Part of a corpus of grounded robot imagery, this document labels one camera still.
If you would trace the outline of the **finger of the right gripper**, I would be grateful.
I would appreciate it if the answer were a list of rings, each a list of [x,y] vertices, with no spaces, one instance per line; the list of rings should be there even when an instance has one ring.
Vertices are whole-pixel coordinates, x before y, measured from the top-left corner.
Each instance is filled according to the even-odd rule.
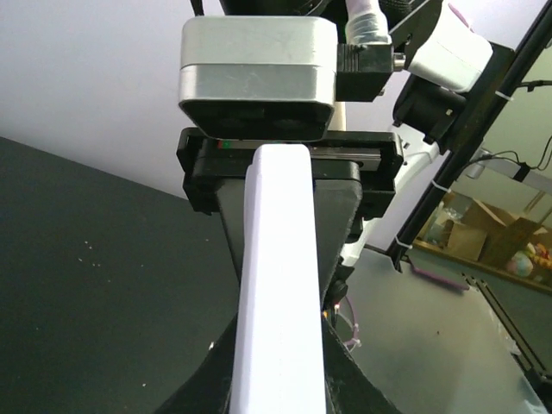
[[[216,200],[235,274],[241,280],[245,240],[245,180],[224,179],[216,190]]]

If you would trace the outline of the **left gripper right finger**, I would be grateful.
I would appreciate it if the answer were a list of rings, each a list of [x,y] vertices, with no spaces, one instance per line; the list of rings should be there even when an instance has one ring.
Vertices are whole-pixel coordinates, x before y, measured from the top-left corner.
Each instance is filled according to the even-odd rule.
[[[322,315],[326,410],[339,414],[399,414],[400,410],[361,371],[332,326]]]

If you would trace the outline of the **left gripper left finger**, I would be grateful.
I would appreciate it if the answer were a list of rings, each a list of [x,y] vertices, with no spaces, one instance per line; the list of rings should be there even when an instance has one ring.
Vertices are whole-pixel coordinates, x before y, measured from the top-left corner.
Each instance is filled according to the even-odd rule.
[[[236,328],[234,316],[195,373],[154,413],[229,413]]]

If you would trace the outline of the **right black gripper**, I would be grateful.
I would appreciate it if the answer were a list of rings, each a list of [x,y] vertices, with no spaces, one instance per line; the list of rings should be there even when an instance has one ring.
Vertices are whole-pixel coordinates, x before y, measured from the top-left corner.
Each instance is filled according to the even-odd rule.
[[[216,191],[222,182],[244,179],[254,151],[264,144],[261,140],[218,140],[195,127],[183,129],[176,155],[192,208],[206,215],[217,213]],[[314,179],[346,179],[345,172],[336,170],[338,161],[358,166],[352,178],[360,183],[316,183],[314,191],[320,301],[326,310],[347,293],[346,280],[353,272],[343,265],[344,244],[358,241],[363,224],[386,212],[396,193],[394,179],[404,156],[398,136],[386,132],[329,131],[324,139],[305,146]]]

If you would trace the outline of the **lavender phone case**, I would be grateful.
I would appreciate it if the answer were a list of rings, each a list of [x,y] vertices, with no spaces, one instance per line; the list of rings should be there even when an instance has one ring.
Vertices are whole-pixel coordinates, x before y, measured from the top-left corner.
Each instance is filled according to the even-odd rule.
[[[324,413],[313,178],[306,146],[266,144],[255,150],[243,215],[229,410]]]

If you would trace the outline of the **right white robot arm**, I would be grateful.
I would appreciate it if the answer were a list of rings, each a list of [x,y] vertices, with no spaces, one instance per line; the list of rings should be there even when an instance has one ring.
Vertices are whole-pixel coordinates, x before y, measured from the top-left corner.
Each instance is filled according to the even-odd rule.
[[[181,32],[179,108],[191,120],[177,156],[194,210],[218,213],[243,268],[246,175],[265,144],[312,159],[324,307],[340,300],[374,222],[401,186],[394,133],[349,131],[344,107],[371,103],[396,71],[409,79],[396,125],[449,149],[511,52],[476,34],[448,1],[201,2]]]

